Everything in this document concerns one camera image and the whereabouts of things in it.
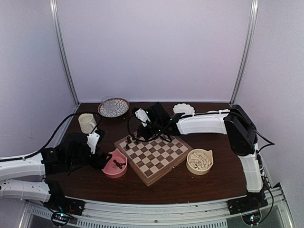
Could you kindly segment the wooden chess board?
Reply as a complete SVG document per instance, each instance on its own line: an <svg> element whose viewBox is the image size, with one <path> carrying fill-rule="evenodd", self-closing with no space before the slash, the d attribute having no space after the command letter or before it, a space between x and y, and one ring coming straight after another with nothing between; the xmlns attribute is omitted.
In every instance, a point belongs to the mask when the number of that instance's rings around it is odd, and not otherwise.
<svg viewBox="0 0 304 228"><path fill-rule="evenodd" d="M171 138L172 142L158 138L136 145L131 137L132 142L127 143L126 136L116 141L114 145L127 157L129 165L145 185L150 186L183 162L192 150L192 147L180 137Z"/></svg>

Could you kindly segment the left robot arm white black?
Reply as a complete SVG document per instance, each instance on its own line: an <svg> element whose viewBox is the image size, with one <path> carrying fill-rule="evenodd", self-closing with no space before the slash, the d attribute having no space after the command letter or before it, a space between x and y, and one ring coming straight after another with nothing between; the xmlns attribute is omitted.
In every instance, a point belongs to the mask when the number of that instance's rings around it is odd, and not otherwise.
<svg viewBox="0 0 304 228"><path fill-rule="evenodd" d="M0 160L0 196L39 200L50 203L58 211L68 207L60 185L56 181L27 182L20 180L27 176L48 176L59 173L71 174L84 166L103 169L111 159L109 154L99 154L99 143L103 130L89 135L69 133L56 147L42 148L22 157L8 157Z"/></svg>

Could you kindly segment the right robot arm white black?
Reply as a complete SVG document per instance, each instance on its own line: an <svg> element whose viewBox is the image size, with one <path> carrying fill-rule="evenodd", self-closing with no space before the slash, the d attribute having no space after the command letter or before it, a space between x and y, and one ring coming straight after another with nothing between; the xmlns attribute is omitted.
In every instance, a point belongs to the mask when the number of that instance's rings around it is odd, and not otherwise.
<svg viewBox="0 0 304 228"><path fill-rule="evenodd" d="M257 129L239 105L229 109L196 113L189 104L176 104L170 116L161 103L147 108L134 108L133 115L141 122L137 132L145 140L161 135L180 136L197 133L219 133L228 137L232 152L240 159L247 184L243 204L254 209L264 197L263 164L259 155Z"/></svg>

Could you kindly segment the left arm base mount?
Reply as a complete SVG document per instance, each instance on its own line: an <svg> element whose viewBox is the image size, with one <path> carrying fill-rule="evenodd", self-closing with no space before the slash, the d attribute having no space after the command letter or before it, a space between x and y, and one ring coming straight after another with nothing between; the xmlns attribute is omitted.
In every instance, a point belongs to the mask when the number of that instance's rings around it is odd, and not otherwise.
<svg viewBox="0 0 304 228"><path fill-rule="evenodd" d="M79 199L67 198L65 196L51 196L43 206L51 212L51 222L56 227L67 225L75 216L81 216L85 202Z"/></svg>

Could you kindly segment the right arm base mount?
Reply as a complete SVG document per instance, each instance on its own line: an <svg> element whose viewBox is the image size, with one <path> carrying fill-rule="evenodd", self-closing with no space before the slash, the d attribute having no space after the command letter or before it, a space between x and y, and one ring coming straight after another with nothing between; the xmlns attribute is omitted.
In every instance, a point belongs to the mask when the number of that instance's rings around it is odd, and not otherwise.
<svg viewBox="0 0 304 228"><path fill-rule="evenodd" d="M245 197L227 201L230 215L241 214L246 225L258 225L262 218L261 208L268 205L264 193L247 193Z"/></svg>

